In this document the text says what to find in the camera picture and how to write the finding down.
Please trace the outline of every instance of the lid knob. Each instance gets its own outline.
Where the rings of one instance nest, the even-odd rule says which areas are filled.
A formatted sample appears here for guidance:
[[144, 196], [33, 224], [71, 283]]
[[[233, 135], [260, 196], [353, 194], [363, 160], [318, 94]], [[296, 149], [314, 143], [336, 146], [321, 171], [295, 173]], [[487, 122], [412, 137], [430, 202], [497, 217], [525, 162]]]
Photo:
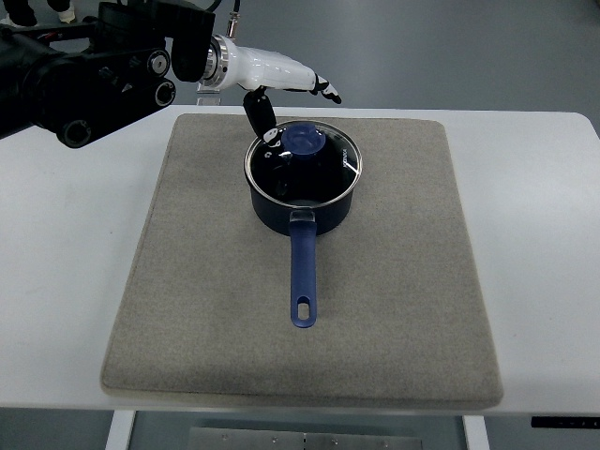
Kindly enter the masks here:
[[294, 124], [281, 135], [283, 148], [299, 158], [310, 158], [325, 145], [325, 134], [313, 124]]

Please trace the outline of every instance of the felt pad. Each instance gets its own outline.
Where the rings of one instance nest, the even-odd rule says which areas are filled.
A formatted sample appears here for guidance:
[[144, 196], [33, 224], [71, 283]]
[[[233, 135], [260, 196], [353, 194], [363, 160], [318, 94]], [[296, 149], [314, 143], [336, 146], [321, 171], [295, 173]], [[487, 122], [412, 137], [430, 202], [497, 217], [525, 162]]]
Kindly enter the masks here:
[[317, 238], [316, 324], [291, 323], [289, 238], [252, 209], [248, 120], [186, 114], [112, 330], [107, 392], [211, 406], [500, 401], [443, 126], [315, 120], [350, 135], [364, 163], [349, 215]]

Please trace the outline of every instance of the saucepan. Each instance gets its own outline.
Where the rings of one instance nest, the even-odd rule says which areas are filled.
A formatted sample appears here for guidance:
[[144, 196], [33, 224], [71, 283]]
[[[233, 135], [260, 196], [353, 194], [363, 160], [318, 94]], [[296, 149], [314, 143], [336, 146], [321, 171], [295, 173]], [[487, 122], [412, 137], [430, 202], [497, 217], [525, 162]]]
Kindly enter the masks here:
[[259, 219], [291, 238], [291, 319], [308, 328], [317, 320], [316, 236], [348, 215], [362, 158], [352, 139], [323, 122], [277, 127], [280, 145], [256, 139], [246, 153], [245, 173]]

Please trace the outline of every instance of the pot lid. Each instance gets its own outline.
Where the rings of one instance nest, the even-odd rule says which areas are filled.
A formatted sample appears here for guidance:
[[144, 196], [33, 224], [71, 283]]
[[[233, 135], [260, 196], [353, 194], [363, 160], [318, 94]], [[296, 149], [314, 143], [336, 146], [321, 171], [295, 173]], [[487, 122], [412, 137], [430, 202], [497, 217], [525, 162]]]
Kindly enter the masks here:
[[279, 126], [281, 146], [256, 140], [246, 157], [249, 183], [277, 203], [315, 206], [349, 193], [361, 172], [358, 148], [344, 133], [319, 122]]

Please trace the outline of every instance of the blue handle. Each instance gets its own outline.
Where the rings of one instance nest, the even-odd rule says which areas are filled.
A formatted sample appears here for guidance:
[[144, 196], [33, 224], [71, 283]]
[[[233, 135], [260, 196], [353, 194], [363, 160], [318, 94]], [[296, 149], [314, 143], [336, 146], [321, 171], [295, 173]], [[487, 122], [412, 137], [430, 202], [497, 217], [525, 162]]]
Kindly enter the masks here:
[[[309, 328], [317, 320], [317, 270], [315, 246], [317, 223], [312, 211], [294, 211], [290, 214], [292, 240], [292, 323]], [[308, 315], [300, 318], [298, 309], [307, 305]]]

